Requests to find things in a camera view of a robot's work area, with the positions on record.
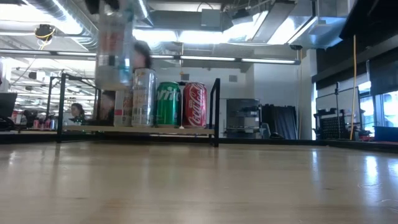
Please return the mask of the wooden shelf with black frame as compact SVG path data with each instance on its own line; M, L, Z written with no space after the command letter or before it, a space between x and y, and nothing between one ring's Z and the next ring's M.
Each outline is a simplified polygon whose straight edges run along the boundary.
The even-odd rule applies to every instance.
M60 81L60 99L58 107L58 123L55 141L137 141L137 142L199 142L209 143L218 147L220 143L220 90L221 79L216 78L210 91L208 127L207 128L176 128L156 126L105 126L103 121L96 118L93 125L65 125L63 122L66 81L74 80L82 84L88 83L89 78L75 77L62 73L57 79Z

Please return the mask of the black aluminium table frame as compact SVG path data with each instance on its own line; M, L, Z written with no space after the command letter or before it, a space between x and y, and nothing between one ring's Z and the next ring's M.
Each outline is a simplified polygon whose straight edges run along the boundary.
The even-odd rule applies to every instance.
M176 136L142 136L131 134L0 134L0 144L27 144L39 142L68 142L68 141L113 141L138 143L195 143L195 144L256 144L256 145L286 145L286 146L330 146L360 151L386 152L398 154L398 144L337 141L337 140L286 140L286 139L235 139L219 138L218 140Z

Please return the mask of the black round ceiling device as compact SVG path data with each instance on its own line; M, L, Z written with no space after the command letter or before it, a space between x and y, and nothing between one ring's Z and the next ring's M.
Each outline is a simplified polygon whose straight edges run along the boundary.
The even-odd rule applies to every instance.
M55 31L56 29L49 24L40 24L39 27L35 29L34 35L40 40L50 41Z

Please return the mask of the green Sprite can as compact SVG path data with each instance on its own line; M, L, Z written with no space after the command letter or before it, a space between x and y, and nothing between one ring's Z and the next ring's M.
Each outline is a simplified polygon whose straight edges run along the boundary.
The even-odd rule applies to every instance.
M180 126L181 91L177 82L161 82L156 93L156 125Z

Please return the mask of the grey ceiling box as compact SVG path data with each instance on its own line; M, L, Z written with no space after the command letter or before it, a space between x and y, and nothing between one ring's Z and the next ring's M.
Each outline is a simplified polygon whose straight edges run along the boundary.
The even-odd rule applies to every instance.
M218 9L201 10L201 26L218 28L221 24L221 13Z

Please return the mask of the black curtain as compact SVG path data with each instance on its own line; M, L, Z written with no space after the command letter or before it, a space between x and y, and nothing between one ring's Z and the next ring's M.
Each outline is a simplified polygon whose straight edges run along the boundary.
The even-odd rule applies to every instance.
M262 122L268 124L271 133L284 139L297 140L297 113L294 106L263 105Z

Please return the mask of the silver ventilation duct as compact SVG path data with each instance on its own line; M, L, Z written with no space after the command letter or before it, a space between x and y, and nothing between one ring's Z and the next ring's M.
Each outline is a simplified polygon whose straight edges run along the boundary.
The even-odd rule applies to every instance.
M27 5L36 8L36 10L52 16L55 19L56 27L64 34L68 34L89 51L97 51L98 48L98 31L99 21L97 25L81 11L73 0L22 0ZM142 19L148 16L146 4L143 0L132 0L134 9L134 20ZM107 0L99 0L109 4L113 9L119 8L119 3L114 7Z

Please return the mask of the red Coca-Cola can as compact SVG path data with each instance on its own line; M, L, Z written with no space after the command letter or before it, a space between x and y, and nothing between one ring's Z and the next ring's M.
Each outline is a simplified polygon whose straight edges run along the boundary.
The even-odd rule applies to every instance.
M207 90L203 83L190 82L183 89L183 116L184 128L200 128L206 126Z

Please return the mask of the black perforated rack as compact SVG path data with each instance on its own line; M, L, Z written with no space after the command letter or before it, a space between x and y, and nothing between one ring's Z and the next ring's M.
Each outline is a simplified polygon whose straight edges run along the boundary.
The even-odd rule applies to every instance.
M313 130L316 140L338 139L336 108L318 110L313 117L315 118L315 128ZM345 121L344 110L340 110L340 133L339 139L349 139L348 123Z

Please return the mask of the long ceiling light strip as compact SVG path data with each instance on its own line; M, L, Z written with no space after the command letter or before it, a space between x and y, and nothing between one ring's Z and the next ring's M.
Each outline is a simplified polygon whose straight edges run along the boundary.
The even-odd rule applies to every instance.
M52 50L21 50L21 49L0 49L0 56L7 57L64 57L64 58L96 58L93 52L59 52Z
M152 59L161 60L205 60L214 62L239 62L239 63L264 63L264 64L282 64L282 65L299 65L299 60L283 60L273 58L236 58L236 57L210 57L210 56L193 56L193 55L152 55Z

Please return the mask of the dark cabinet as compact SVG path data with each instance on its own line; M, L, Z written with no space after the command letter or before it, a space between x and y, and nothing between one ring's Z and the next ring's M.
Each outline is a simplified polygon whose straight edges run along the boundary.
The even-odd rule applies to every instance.
M227 138L256 139L259 132L259 100L227 99L226 127Z

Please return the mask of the black tripod stand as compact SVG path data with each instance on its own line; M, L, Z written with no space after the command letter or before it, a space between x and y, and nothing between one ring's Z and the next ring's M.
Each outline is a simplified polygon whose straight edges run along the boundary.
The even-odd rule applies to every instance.
M338 139L341 136L341 133L340 133L340 111L339 111L339 106L338 106L339 89L340 89L340 83L336 82L335 83L335 92L334 92L334 94L335 94L335 99L336 99L336 120L337 120L337 123L338 123L338 127L337 127Z

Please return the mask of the person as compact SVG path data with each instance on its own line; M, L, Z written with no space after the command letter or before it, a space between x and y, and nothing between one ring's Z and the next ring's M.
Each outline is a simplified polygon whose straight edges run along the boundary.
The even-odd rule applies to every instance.
M151 51L148 44L142 40L134 43L133 68L152 68Z
M85 121L85 111L80 103L73 103L71 105L71 114L73 118L70 118L70 120L75 124Z
M114 124L115 97L115 91L104 90L101 93L99 117L101 121L110 126Z

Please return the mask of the black monitor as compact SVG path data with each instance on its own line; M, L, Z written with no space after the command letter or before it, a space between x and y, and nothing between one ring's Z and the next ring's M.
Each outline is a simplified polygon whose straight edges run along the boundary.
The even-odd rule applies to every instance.
M16 98L17 93L0 93L0 116L12 116Z

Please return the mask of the blue bin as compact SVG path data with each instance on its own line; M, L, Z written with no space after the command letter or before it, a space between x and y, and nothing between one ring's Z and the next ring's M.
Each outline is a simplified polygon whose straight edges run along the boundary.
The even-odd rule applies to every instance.
M375 126L374 140L398 142L398 127Z

